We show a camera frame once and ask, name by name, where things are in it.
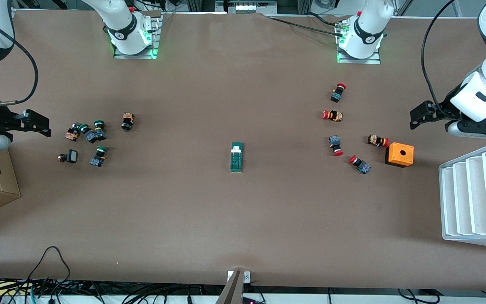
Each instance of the white stair-shaped rack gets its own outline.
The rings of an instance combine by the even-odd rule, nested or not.
[[[486,147],[438,167],[442,236],[486,246]]]

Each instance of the black rectangular component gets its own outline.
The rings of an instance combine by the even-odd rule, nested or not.
[[[77,159],[78,159],[78,152],[69,149],[69,154],[67,154],[67,161],[70,163],[76,163]]]
[[[481,92],[477,92],[476,93],[476,96],[480,99],[480,100],[483,100],[483,101],[486,101],[486,96],[483,95],[483,93]]]
[[[46,130],[50,128],[50,120],[33,110],[25,110],[23,115],[24,118],[22,119],[22,121],[24,125],[28,125],[29,127],[34,126],[36,129],[41,130]]]

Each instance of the brown table surface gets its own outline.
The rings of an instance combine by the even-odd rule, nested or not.
[[[358,65],[336,63],[331,36],[263,15],[177,15],[157,60],[114,60],[96,12],[17,12],[40,80],[12,109],[50,117],[53,135],[17,133],[10,148],[23,197],[0,208],[0,277],[26,277],[56,245],[72,279],[222,284],[241,266],[260,285],[486,289],[486,247],[442,240],[437,175],[486,140],[408,125],[430,98],[428,23],[392,19],[382,64]],[[485,57],[474,19],[439,20],[427,50],[439,98]],[[15,48],[0,100],[25,96],[32,75]],[[335,104],[338,82],[348,88]],[[324,109],[343,121],[323,121]],[[137,118],[128,133],[124,111]],[[110,137],[102,168],[88,164],[96,144],[63,137],[96,119]],[[414,165],[385,165],[370,133],[415,146]],[[229,173],[233,141],[245,143],[243,174]],[[69,148],[79,163],[58,163]],[[34,277],[48,275],[65,276],[55,252]]]

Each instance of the metal mounting plate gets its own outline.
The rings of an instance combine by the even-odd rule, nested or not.
[[[228,271],[227,281],[230,280],[230,277],[232,277],[233,273],[234,273],[234,271]],[[245,283],[245,284],[251,283],[251,272],[250,271],[244,271],[243,272],[243,283]]]

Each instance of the white shelf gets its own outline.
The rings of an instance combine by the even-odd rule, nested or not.
[[[486,245],[486,147],[439,167],[442,236]]]

